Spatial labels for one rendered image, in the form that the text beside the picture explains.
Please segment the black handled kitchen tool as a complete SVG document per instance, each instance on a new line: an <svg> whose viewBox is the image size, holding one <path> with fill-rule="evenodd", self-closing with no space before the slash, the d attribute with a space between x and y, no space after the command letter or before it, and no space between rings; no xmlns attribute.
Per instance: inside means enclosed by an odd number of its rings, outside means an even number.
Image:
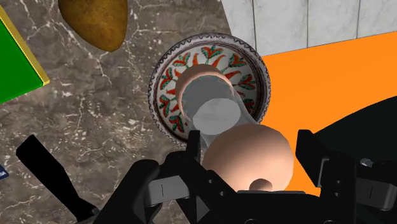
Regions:
<svg viewBox="0 0 397 224"><path fill-rule="evenodd" d="M67 172L34 136L29 136L16 150L16 156L28 170L76 217L78 222L97 215L99 209L82 199Z"/></svg>

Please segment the brown potato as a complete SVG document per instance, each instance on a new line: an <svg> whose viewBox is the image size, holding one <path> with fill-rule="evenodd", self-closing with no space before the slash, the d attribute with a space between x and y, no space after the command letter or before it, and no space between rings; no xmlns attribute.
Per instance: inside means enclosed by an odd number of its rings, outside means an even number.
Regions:
<svg viewBox="0 0 397 224"><path fill-rule="evenodd" d="M57 0L65 22L87 43L113 52L121 47L128 22L128 0Z"/></svg>

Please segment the peach and clear round vessel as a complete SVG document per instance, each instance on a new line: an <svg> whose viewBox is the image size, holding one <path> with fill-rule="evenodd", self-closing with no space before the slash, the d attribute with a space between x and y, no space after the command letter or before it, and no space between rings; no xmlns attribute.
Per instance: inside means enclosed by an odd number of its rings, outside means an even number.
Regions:
<svg viewBox="0 0 397 224"><path fill-rule="evenodd" d="M202 166L235 191L284 190L293 175L294 154L277 130L260 125L231 82L206 64L182 72L176 97L190 130L200 132L207 149Z"/></svg>

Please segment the patterned ceramic bowl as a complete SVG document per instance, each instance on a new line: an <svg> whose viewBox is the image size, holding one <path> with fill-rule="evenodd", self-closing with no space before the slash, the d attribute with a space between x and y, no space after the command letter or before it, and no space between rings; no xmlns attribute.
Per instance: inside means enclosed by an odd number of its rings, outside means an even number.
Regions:
<svg viewBox="0 0 397 224"><path fill-rule="evenodd" d="M188 139L188 122L176 99L176 82L194 65L217 68L231 82L247 111L261 123L270 103L270 76L256 50L245 41L217 32L197 34L168 49L157 62L148 85L151 117L170 141L181 147Z"/></svg>

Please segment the green block with yellow edge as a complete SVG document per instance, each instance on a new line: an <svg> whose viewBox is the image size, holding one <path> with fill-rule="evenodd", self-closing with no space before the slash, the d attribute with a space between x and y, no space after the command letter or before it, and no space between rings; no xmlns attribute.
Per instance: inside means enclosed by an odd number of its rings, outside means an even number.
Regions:
<svg viewBox="0 0 397 224"><path fill-rule="evenodd" d="M49 82L38 60L0 6L0 104Z"/></svg>

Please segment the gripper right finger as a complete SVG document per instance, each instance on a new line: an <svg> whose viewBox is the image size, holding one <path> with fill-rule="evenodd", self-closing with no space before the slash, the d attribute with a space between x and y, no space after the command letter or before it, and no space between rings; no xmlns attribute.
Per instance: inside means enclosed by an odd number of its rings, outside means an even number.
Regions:
<svg viewBox="0 0 397 224"><path fill-rule="evenodd" d="M356 217L357 204L382 224L397 224L396 161L361 165L345 153L328 150L310 130L298 131L295 154L321 189L313 224L367 224L371 219Z"/></svg>

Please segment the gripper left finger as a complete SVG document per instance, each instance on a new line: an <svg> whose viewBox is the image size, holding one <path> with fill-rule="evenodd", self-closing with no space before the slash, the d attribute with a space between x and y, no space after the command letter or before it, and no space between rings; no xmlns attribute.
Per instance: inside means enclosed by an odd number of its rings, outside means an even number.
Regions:
<svg viewBox="0 0 397 224"><path fill-rule="evenodd" d="M102 209L102 224L152 224L162 204L175 200L190 224L232 224L236 192L199 162L200 132L165 162L138 160Z"/></svg>

